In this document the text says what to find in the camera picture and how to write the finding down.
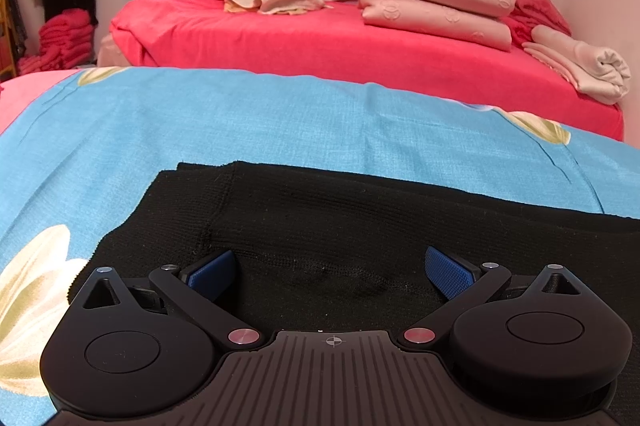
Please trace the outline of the black pants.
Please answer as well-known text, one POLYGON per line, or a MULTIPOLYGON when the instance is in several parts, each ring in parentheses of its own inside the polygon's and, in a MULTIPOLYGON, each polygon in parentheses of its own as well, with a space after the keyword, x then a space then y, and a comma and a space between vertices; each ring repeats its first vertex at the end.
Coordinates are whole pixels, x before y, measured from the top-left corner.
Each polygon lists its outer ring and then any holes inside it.
POLYGON ((516 274, 570 269, 632 330, 639 326, 639 224, 370 175, 254 165, 160 172, 90 258, 125 277, 234 253, 224 297, 266 331, 389 330, 435 310, 429 248, 516 274))

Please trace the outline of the blue floral bed sheet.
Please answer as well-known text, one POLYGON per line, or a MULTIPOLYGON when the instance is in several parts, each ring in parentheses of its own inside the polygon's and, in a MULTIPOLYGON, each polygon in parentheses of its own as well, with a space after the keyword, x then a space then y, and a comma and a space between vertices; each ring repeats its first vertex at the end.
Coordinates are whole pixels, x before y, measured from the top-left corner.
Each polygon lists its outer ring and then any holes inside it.
POLYGON ((157 173, 235 160, 349 171, 636 217, 639 153, 570 129, 553 144, 496 108, 312 77, 129 68, 72 83, 1 135, 1 259, 63 224, 86 258, 157 173))

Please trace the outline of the lower pink folded quilt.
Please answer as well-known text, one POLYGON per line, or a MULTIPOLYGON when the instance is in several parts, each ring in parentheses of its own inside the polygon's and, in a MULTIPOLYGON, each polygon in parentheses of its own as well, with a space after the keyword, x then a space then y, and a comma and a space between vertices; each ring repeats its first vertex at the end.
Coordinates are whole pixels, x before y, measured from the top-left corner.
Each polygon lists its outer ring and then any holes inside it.
POLYGON ((359 0, 366 25, 472 42, 509 52, 511 31, 498 20, 422 0, 359 0))

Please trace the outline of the pink blanket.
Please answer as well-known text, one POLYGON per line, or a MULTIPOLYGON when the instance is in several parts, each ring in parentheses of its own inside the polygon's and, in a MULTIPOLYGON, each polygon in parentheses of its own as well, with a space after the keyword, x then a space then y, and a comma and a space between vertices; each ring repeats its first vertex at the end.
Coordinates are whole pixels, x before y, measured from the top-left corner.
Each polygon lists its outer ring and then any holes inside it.
POLYGON ((74 91, 72 83, 79 78, 80 69, 41 71, 26 74, 1 86, 1 134, 25 130, 47 108, 74 91))

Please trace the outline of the red pillow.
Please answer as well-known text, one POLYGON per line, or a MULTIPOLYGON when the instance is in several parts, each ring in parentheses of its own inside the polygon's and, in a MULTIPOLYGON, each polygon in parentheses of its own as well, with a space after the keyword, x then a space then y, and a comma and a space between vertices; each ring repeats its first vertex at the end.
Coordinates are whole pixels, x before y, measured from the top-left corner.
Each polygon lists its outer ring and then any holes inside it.
POLYGON ((570 25, 551 0, 515 0, 512 12, 501 21, 509 27, 512 42, 518 48, 533 41, 532 30, 538 25, 572 35, 570 25))

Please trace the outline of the stack of red clothes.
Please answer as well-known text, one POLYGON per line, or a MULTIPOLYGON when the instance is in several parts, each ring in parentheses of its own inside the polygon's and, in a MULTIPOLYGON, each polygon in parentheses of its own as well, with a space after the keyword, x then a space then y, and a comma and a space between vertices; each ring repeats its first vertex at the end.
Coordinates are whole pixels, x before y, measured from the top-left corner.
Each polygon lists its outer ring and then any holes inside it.
POLYGON ((66 10, 39 30, 39 51, 18 61, 20 74, 70 69, 93 60, 94 27, 87 11, 66 10))

